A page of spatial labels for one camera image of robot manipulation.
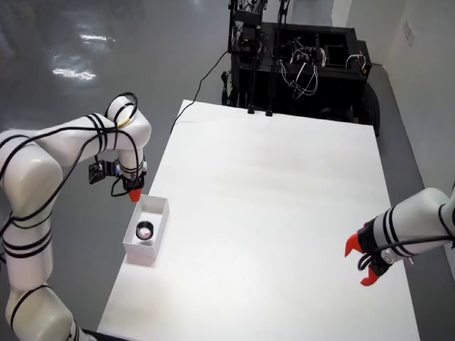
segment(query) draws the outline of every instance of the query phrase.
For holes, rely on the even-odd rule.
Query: black metal structure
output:
[[[354,28],[286,24],[287,0],[281,2],[278,23],[263,23],[263,1],[255,1],[257,11],[250,16],[244,13],[250,5],[240,9],[242,3],[230,3],[231,70],[222,76],[223,104],[248,108],[250,114],[261,109],[267,116],[279,112],[371,124],[379,134],[378,100],[367,84],[368,48]],[[305,59],[295,58],[293,44],[305,49],[298,56]],[[299,89],[310,84],[316,91],[296,99],[297,83],[289,83],[299,73]]]

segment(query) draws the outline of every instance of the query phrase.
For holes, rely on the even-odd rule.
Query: small white box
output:
[[[123,239],[129,263],[145,265],[144,260],[153,261],[156,258],[168,216],[169,204],[166,198],[141,195]],[[151,222],[154,226],[153,236],[149,240],[140,240],[136,236],[137,224],[142,221]]]

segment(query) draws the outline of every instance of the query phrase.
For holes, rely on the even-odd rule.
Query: black vertical pole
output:
[[[273,105],[273,96],[275,93],[275,87],[277,86],[277,61],[279,60],[279,51],[280,51],[280,33],[282,30],[282,22],[283,22],[283,15],[287,15],[284,13],[284,3],[290,0],[280,0],[279,10],[278,10],[278,28],[277,28],[277,39],[275,40],[274,50],[273,50],[273,63],[270,68],[270,80],[269,80],[269,92],[267,94],[267,110],[265,112],[265,116],[271,116],[272,113],[272,105]]]
[[[257,59],[258,59],[258,55],[259,55],[259,46],[260,46],[260,43],[258,41],[259,37],[260,37],[260,28],[256,28],[256,31],[255,31],[255,44],[254,44],[254,47],[255,47],[255,58],[253,60],[253,71],[252,71],[252,74],[251,74],[251,78],[250,78],[250,103],[248,104],[248,114],[254,114],[255,112],[255,108],[253,106],[253,103],[254,103],[254,100],[255,100],[255,90],[256,90],[256,71],[257,71]]]

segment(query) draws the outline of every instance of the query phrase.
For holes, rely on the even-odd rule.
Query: glossy floor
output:
[[[193,97],[227,48],[227,7],[227,0],[0,0],[0,131],[103,112],[113,96],[133,91],[152,125],[145,149],[148,191],[182,100]],[[296,0],[293,21],[328,24],[330,11],[327,3]],[[207,78],[200,101],[220,103],[220,74],[229,65],[224,58]],[[370,82],[382,110],[378,143],[387,186],[397,203],[421,189],[422,181],[387,74],[375,67]],[[50,285],[84,328],[96,330],[134,206],[111,198],[108,180],[88,185],[87,165],[76,168],[55,205]],[[5,217],[3,194],[0,201]],[[448,340],[455,335],[455,286],[444,252],[419,257],[407,274],[422,340]],[[9,288],[5,270],[0,277],[1,312]],[[3,318],[0,335],[15,340]]]

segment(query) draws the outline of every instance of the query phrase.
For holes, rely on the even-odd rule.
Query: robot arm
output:
[[[143,147],[151,127],[132,96],[135,103],[118,96],[104,116],[90,114],[41,131],[0,134],[0,186],[13,210],[0,231],[11,286],[6,319],[21,341],[93,340],[46,285],[53,269],[50,215],[77,163],[106,149],[116,150],[118,159],[96,160],[89,168],[90,183],[115,176],[123,182],[121,194],[139,200],[146,174]],[[63,177],[61,166],[69,165]]]
[[[455,241],[455,190],[450,199],[427,188],[366,222],[346,242],[345,256],[364,254],[359,270],[368,267],[361,283],[371,286],[396,261]]]

